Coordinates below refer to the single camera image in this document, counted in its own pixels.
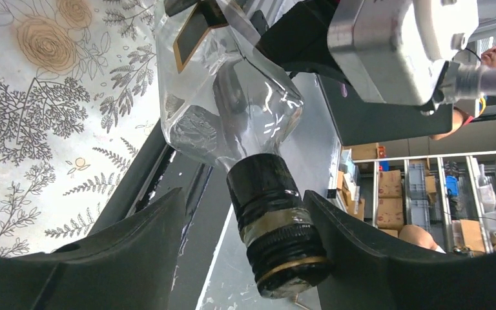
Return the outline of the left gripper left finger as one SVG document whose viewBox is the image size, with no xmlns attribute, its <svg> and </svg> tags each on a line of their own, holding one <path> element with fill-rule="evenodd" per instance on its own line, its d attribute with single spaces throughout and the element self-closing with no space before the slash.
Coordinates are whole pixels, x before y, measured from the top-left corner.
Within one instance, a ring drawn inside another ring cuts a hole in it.
<svg viewBox="0 0 496 310">
<path fill-rule="evenodd" d="M 176 188 L 54 253 L 0 258 L 0 309 L 166 309 L 184 218 Z"/>
</svg>

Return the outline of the clear bottle black gold cap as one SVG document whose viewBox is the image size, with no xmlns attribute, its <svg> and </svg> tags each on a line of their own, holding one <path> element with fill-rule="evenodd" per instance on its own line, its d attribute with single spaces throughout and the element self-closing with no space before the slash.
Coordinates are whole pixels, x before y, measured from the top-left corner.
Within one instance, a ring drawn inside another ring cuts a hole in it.
<svg viewBox="0 0 496 310">
<path fill-rule="evenodd" d="M 260 295 L 316 287 L 331 264 L 279 146 L 304 102 L 257 48 L 234 1 L 158 1 L 154 8 L 160 120 L 178 152 L 222 168 Z"/>
</svg>

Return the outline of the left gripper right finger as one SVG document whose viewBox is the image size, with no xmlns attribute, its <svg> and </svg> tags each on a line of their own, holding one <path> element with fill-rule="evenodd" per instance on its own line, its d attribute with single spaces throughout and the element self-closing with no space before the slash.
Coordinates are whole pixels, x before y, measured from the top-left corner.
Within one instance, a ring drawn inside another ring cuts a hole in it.
<svg viewBox="0 0 496 310">
<path fill-rule="evenodd" d="M 390 236 L 314 191 L 304 203 L 333 262 L 322 309 L 496 309 L 496 252 L 441 254 Z"/>
</svg>

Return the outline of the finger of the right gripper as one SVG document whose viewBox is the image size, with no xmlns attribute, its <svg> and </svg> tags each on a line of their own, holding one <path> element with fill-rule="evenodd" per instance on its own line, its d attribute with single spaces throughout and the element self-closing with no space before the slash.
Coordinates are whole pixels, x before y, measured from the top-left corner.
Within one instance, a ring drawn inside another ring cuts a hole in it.
<svg viewBox="0 0 496 310">
<path fill-rule="evenodd" d="M 452 105 L 441 105 L 430 116 L 418 107 L 366 103 L 349 85 L 347 96 L 334 79 L 318 77 L 340 141 L 345 146 L 419 138 L 452 128 Z"/>
</svg>

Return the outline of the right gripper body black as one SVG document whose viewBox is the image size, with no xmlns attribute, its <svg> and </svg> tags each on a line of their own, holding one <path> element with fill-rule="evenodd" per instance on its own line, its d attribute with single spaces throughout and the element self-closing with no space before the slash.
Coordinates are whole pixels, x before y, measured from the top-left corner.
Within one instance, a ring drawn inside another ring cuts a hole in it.
<svg viewBox="0 0 496 310">
<path fill-rule="evenodd" d="M 329 25 L 338 1 L 300 1 L 259 39 L 256 48 L 288 72 L 320 74 L 349 83 L 327 45 Z"/>
</svg>

